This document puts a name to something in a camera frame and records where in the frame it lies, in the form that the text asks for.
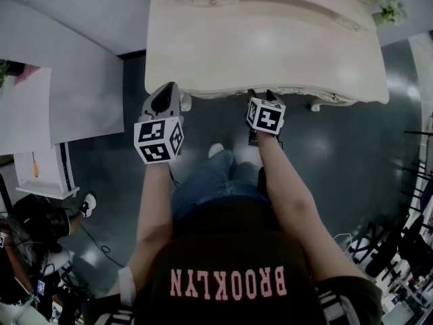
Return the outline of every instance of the shoe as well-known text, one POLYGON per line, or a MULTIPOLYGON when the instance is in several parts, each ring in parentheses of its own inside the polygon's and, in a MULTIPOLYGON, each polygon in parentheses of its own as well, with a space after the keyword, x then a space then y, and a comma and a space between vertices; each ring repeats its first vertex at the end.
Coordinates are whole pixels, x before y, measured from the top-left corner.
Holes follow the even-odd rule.
POLYGON ((92 211, 95 207, 96 199, 92 194, 88 193, 83 204, 80 206, 79 211, 83 214, 84 218, 87 218, 92 215, 92 211))
POLYGON ((208 153, 208 157, 212 158, 215 154, 219 153, 221 150, 224 150, 222 144, 213 144, 211 145, 208 153))

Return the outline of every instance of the t-shirt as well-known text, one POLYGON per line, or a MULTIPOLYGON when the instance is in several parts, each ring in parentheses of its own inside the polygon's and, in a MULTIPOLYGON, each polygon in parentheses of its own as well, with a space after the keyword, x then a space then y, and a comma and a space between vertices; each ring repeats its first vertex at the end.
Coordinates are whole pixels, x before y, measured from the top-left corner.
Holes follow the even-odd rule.
MULTIPOLYGON (((280 232, 269 205, 236 197, 207 202, 176 225, 175 239, 154 259, 130 311, 136 324, 234 319, 364 325, 380 324, 380 300, 380 289, 363 278, 314 285, 302 247, 280 232)), ((119 303, 118 296, 91 301, 83 307, 85 323, 94 324, 119 303)))

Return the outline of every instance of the blue jeans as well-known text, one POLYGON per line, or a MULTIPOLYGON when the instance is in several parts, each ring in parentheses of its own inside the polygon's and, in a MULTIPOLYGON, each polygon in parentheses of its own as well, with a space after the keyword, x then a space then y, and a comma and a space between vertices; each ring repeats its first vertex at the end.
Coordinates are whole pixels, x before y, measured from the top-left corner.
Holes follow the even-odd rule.
POLYGON ((234 160, 232 151, 222 150, 193 171, 171 198, 173 221, 217 198, 248 196, 268 202, 257 192, 258 167, 251 162, 236 165, 234 160))

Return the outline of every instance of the black and white marker cube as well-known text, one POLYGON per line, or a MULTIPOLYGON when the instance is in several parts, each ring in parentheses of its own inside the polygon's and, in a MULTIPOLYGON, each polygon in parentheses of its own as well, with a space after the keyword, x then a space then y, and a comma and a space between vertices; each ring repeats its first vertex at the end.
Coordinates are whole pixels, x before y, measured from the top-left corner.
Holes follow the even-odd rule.
POLYGON ((284 124, 285 111, 284 105, 252 97, 246 120, 254 130, 278 135, 284 124))
POLYGON ((134 146, 145 164, 173 160, 181 149, 182 141, 178 116, 134 125, 134 146))

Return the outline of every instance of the shiny floor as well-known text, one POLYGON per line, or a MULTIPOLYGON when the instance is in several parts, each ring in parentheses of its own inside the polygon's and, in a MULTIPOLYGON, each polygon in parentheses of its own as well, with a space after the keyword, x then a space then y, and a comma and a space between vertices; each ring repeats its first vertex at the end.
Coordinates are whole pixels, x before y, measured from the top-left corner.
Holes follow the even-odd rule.
MULTIPOLYGON (((386 63, 390 102, 358 103, 351 107, 322 106, 311 112, 312 97, 286 95, 286 121, 281 133, 283 148, 315 197, 321 217, 333 234, 356 234, 368 221, 391 220, 400 193, 414 178, 401 171, 417 160, 419 137, 404 134, 421 127, 417 74, 407 41, 382 49, 386 63)), ((143 79, 145 58, 124 64, 125 133, 70 143, 77 198, 68 200, 75 209, 88 191, 97 208, 85 227, 98 244, 125 264, 133 250, 139 212, 144 164, 133 147, 133 124, 147 94, 143 79)), ((207 157, 209 147, 221 142, 231 148, 237 162, 260 163, 258 150, 248 146, 244 122, 246 96, 219 100, 193 98, 184 114, 185 141, 173 163, 177 181, 207 157)), ((106 259, 80 230, 62 240, 76 255, 74 266, 96 295, 108 292, 118 267, 106 259)))

